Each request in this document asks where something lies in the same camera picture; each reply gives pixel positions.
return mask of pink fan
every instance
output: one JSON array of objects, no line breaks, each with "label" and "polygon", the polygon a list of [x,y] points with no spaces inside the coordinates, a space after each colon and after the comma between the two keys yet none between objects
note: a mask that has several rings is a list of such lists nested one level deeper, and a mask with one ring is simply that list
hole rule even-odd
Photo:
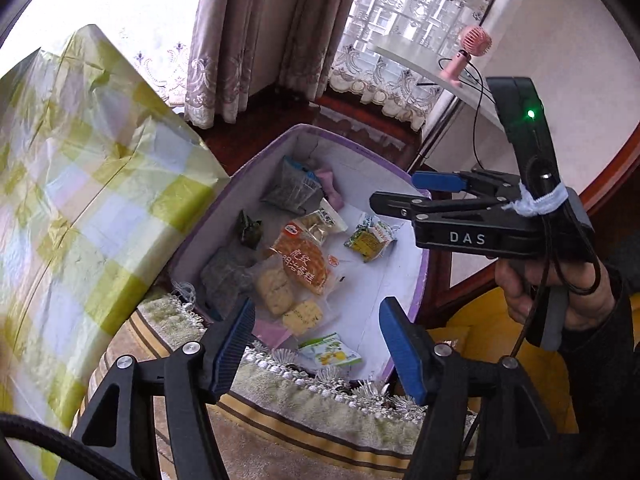
[{"label": "pink fan", "polygon": [[460,45],[462,48],[449,61],[448,65],[440,72],[440,77],[446,79],[453,86],[460,87],[460,74],[466,64],[471,61],[471,56],[484,56],[491,48],[491,36],[482,27],[469,25],[460,32]]}]

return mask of wooden floor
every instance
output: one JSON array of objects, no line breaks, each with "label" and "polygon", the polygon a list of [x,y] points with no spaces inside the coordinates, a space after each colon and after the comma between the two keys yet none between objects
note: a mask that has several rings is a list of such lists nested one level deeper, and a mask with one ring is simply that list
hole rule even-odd
[{"label": "wooden floor", "polygon": [[254,104],[250,101],[248,110],[238,115],[235,124],[216,117],[212,128],[196,128],[196,131],[229,175],[280,134],[300,123],[347,137],[404,170],[411,164],[417,153],[418,135],[407,131],[408,127],[399,121],[383,116],[380,107],[367,110],[330,94],[319,103],[322,106],[273,94]]}]

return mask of human hand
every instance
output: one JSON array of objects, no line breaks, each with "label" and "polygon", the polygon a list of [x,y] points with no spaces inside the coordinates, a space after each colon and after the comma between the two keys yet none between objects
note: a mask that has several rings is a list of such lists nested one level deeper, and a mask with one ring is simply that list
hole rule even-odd
[{"label": "human hand", "polygon": [[[564,317],[564,327],[568,330],[580,332],[599,326],[611,313],[616,300],[611,292],[609,273],[605,266],[598,260],[602,277],[600,286],[588,296],[578,296],[569,293],[569,307]],[[595,271],[593,264],[587,263],[561,263],[562,273],[569,283],[575,286],[588,288],[593,284]],[[544,262],[527,260],[525,262],[524,276],[531,285],[539,285],[542,279]],[[507,301],[509,316],[514,321],[523,324],[531,309],[533,300],[525,288],[523,279],[513,270],[508,260],[500,259],[495,266],[495,282],[504,291]],[[547,285],[561,285],[556,268],[552,264],[546,280]]]}]

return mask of curtain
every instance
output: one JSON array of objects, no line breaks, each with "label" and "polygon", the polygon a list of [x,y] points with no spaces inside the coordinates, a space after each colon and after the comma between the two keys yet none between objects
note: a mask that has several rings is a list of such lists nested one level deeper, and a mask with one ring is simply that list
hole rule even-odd
[{"label": "curtain", "polygon": [[95,23],[169,106],[182,106],[197,7],[198,0],[31,0],[0,48],[0,75]]},{"label": "curtain", "polygon": [[280,68],[280,85],[311,101],[326,88],[353,0],[298,0]]},{"label": "curtain", "polygon": [[235,123],[246,110],[264,0],[200,0],[191,38],[184,117],[199,128],[214,114]]},{"label": "curtain", "polygon": [[338,92],[360,95],[364,104],[382,106],[382,113],[407,121],[418,131],[440,96],[437,86],[418,73],[375,53],[370,42],[380,36],[397,36],[434,53],[451,57],[458,34],[475,25],[490,0],[353,0],[329,72],[329,85]]}]

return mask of snack package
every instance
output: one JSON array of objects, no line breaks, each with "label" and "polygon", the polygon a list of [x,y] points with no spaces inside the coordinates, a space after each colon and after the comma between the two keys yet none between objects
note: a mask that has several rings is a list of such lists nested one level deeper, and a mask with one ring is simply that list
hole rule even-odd
[{"label": "snack package", "polygon": [[254,277],[259,296],[257,304],[270,313],[268,319],[272,324],[279,323],[281,333],[301,336],[307,330],[335,318],[336,312],[324,298],[311,294],[288,277],[280,254],[274,254],[253,266],[249,272]]},{"label": "snack package", "polygon": [[301,336],[307,330],[315,328],[324,319],[324,312],[318,305],[318,298],[308,298],[297,304],[282,316],[282,324],[294,336]]},{"label": "snack package", "polygon": [[313,237],[295,222],[284,226],[271,249],[282,255],[290,279],[318,296],[331,293],[344,277],[337,269],[340,260],[331,255],[325,257]]},{"label": "snack package", "polygon": [[321,187],[313,171],[290,156],[285,156],[282,159],[280,172],[262,200],[281,209],[304,214],[306,211],[302,205]]},{"label": "snack package", "polygon": [[370,262],[382,256],[385,249],[396,239],[400,226],[390,226],[375,215],[362,213],[356,231],[344,243],[357,253],[362,254],[364,262]]},{"label": "snack package", "polygon": [[317,210],[296,218],[294,223],[302,227],[318,245],[322,245],[329,234],[347,230],[347,224],[325,198],[320,201]]},{"label": "snack package", "polygon": [[258,243],[260,243],[260,238],[262,238],[262,221],[251,220],[251,218],[241,210],[238,213],[238,220],[236,221],[236,233],[242,245],[255,250]]},{"label": "snack package", "polygon": [[293,281],[318,296],[327,295],[344,276],[337,272],[340,261],[330,254],[325,257],[320,245],[329,234],[346,229],[323,198],[316,211],[288,222],[271,249],[282,255],[284,270]]},{"label": "snack package", "polygon": [[311,339],[302,343],[298,348],[301,355],[315,361],[320,366],[349,365],[362,361],[360,354],[340,341],[340,336],[337,333]]},{"label": "snack package", "polygon": [[282,316],[294,304],[293,289],[282,265],[282,257],[274,254],[257,268],[252,268],[255,290],[264,306],[274,316]]},{"label": "snack package", "polygon": [[320,181],[320,184],[322,184],[322,191],[324,191],[324,195],[329,204],[331,204],[336,211],[340,211],[340,209],[344,207],[344,200],[340,193],[335,190],[334,172],[331,168],[323,167],[319,170],[314,170],[314,173]]},{"label": "snack package", "polygon": [[200,281],[206,292],[206,305],[225,318],[240,294],[252,290],[252,276],[238,264],[229,248],[219,248],[200,271]]}]

